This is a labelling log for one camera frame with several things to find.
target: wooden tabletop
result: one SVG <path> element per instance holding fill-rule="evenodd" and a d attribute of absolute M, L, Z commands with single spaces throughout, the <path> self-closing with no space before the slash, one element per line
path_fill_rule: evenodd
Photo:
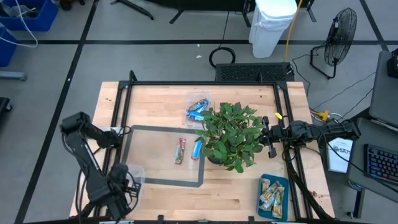
<path fill-rule="evenodd" d="M 311 123 L 307 98 L 303 83 L 288 83 L 290 104 L 294 120 Z M 111 124 L 118 82 L 104 82 L 101 86 L 93 124 L 97 127 L 108 127 Z M 139 85 L 133 86 L 127 117 L 127 125 L 162 126 L 171 128 L 187 128 L 185 124 L 186 95 L 193 91 L 207 91 L 211 93 L 212 105 L 222 102 L 241 102 L 257 109 L 256 116 L 268 116 L 270 126 L 277 124 L 275 98 L 271 86 L 167 86 L 167 85 Z M 285 114 L 283 93 L 280 91 L 282 107 Z M 118 126 L 124 105 L 124 95 L 121 101 Z M 89 142 L 92 149 L 96 149 L 94 142 Z M 148 184 L 144 186 L 141 201 L 137 209 L 126 219 L 156 220 L 158 215 L 164 215 L 166 220 L 214 220 L 214 221 L 245 221 L 248 216 L 256 220 L 267 220 L 259 217 L 256 212 L 258 181 L 262 174 L 287 177 L 286 165 L 282 160 L 282 145 L 274 144 L 277 157 L 268 158 L 268 148 L 256 155 L 256 165 L 244 168 L 244 173 L 227 171 L 224 167 L 216 166 L 205 159 L 203 184 L 199 188 L 181 187 L 173 185 Z M 318 150 L 317 144 L 311 142 L 308 147 Z M 316 192 L 315 199 L 323 209 L 334 217 L 320 155 L 309 149 L 302 149 L 302 162 L 309 191 Z M 104 151 L 96 155 L 102 166 Z M 87 203 L 83 195 L 83 206 Z M 305 217 L 303 197 L 297 188 L 300 213 Z M 71 215 L 76 215 L 72 205 Z M 294 220 L 291 195 L 289 194 L 289 218 Z"/>

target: blue bin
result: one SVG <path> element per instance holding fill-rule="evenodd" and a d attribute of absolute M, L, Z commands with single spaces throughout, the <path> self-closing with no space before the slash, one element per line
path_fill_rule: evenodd
<path fill-rule="evenodd" d="M 261 200 L 260 200 L 261 179 L 262 178 L 269 179 L 271 184 L 273 184 L 275 181 L 278 180 L 279 183 L 285 188 L 284 197 L 282 199 L 282 218 L 275 218 L 275 217 L 272 216 L 272 212 L 271 211 L 264 211 L 264 210 L 259 208 L 261 203 L 262 203 Z M 269 218 L 269 219 L 285 222 L 287 220 L 288 209 L 289 209 L 289 181 L 286 178 L 284 178 L 284 177 L 277 177 L 277 176 L 274 176 L 274 175 L 263 174 L 261 176 L 261 178 L 260 178 L 260 181 L 259 181 L 259 191 L 258 191 L 258 197 L 257 197 L 256 206 L 257 206 L 257 214 L 259 214 L 259 216 L 264 217 L 264 218 Z"/>
<path fill-rule="evenodd" d="M 8 6 L 16 6 L 15 0 L 2 0 Z M 40 6 L 39 15 L 35 18 L 24 18 L 26 26 L 31 31 L 49 31 L 58 13 L 58 9 L 51 0 L 18 0 L 19 5 Z M 26 30 L 19 17 L 0 17 L 2 23 L 9 30 Z"/>
<path fill-rule="evenodd" d="M 0 27 L 0 37 L 14 43 L 18 43 L 18 41 L 11 34 L 9 34 L 4 27 Z M 12 55 L 14 54 L 16 48 L 17 45 L 10 44 L 0 39 L 0 67 L 5 67 L 10 64 Z"/>

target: concrete floor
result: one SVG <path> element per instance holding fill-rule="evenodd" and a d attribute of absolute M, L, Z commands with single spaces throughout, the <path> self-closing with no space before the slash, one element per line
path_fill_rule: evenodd
<path fill-rule="evenodd" d="M 93 0 L 86 0 L 85 6 L 75 4 L 70 12 L 60 11 L 49 32 L 35 32 L 43 41 L 36 49 L 18 47 L 10 66 L 0 70 L 23 71 L 28 75 L 26 82 L 0 81 L 0 96 L 12 100 L 14 109 L 2 122 L 0 130 L 0 216 L 3 223 L 14 222 L 32 171 L 43 146 L 52 119 L 58 123 L 77 111 L 93 116 L 101 82 L 125 80 L 133 69 L 139 80 L 214 80 L 215 70 L 208 64 L 208 55 L 217 44 L 129 44 L 107 45 L 105 42 L 85 44 L 77 67 L 71 68 L 78 44 L 83 33 Z M 226 12 L 184 12 L 170 25 L 175 9 L 159 7 L 141 0 L 138 5 L 150 11 L 150 21 L 132 9 L 109 1 L 100 1 L 89 29 L 87 40 L 205 40 L 221 39 Z M 395 14 L 398 4 L 395 0 L 367 0 L 371 14 L 384 40 L 398 45 L 398 29 Z M 358 16 L 355 40 L 365 45 L 353 45 L 345 60 L 339 65 L 335 79 L 326 80 L 308 64 L 309 58 L 296 61 L 299 72 L 311 81 L 308 102 L 316 106 L 329 99 L 347 86 L 352 85 L 376 70 L 378 53 L 382 50 L 376 42 L 374 27 L 368 20 L 360 0 L 316 0 L 312 11 L 317 22 L 312 22 L 305 10 L 300 11 L 292 33 L 292 40 L 326 39 L 331 20 L 342 9 L 350 7 Z M 242 16 L 230 13 L 226 40 L 247 40 L 247 28 Z M 19 40 L 29 40 L 26 32 L 13 32 Z M 74 40 L 52 42 L 52 40 Z M 290 46 L 289 61 L 309 53 L 314 45 L 296 42 Z M 398 46 L 388 45 L 389 50 Z M 252 56 L 249 44 L 228 45 L 236 52 L 236 63 L 281 62 L 284 45 L 278 45 L 269 58 L 257 59 Z M 228 63 L 230 56 L 219 53 L 215 62 Z M 328 73 L 323 57 L 315 63 Z M 70 88 L 60 117 L 53 118 L 67 75 L 73 75 Z M 302 79 L 296 75 L 296 81 Z M 373 86 L 374 76 L 357 84 L 334 100 L 319 107 L 344 114 L 356 104 Z M 346 117 L 350 118 L 370 104 L 369 96 Z M 26 214 L 25 222 L 64 219 L 68 217 L 78 166 L 75 159 L 63 149 L 60 133 L 56 129 L 52 136 L 49 152 L 44 162 L 37 187 Z M 345 184 L 328 179 L 330 194 L 336 217 L 349 220 L 345 212 L 352 211 L 356 192 Z M 363 216 L 359 222 L 394 223 L 398 204 L 367 191 Z"/>

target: standing fan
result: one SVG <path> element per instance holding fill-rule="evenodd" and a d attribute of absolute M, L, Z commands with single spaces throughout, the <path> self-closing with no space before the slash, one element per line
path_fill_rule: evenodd
<path fill-rule="evenodd" d="M 333 19 L 331 24 L 328 38 L 324 44 L 318 47 L 314 47 L 311 50 L 311 61 L 310 65 L 322 73 L 327 79 L 334 78 L 336 76 L 336 67 L 346 57 L 351 44 L 353 43 L 354 35 L 356 30 L 356 13 L 350 8 L 346 8 L 340 11 L 337 16 Z M 325 48 L 325 62 L 334 67 L 333 76 L 327 75 L 325 72 L 314 66 L 312 63 L 313 52 L 319 48 Z"/>

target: potted plant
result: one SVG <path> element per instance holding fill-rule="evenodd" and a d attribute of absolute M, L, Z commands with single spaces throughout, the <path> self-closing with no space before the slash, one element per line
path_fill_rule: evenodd
<path fill-rule="evenodd" d="M 263 125 L 261 117 L 253 115 L 255 112 L 248 106 L 242 108 L 240 103 L 221 103 L 218 112 L 213 108 L 202 111 L 203 130 L 195 130 L 200 135 L 197 141 L 202 142 L 202 155 L 239 173 L 243 172 L 243 164 L 254 165 L 254 153 L 263 148 L 258 140 Z"/>

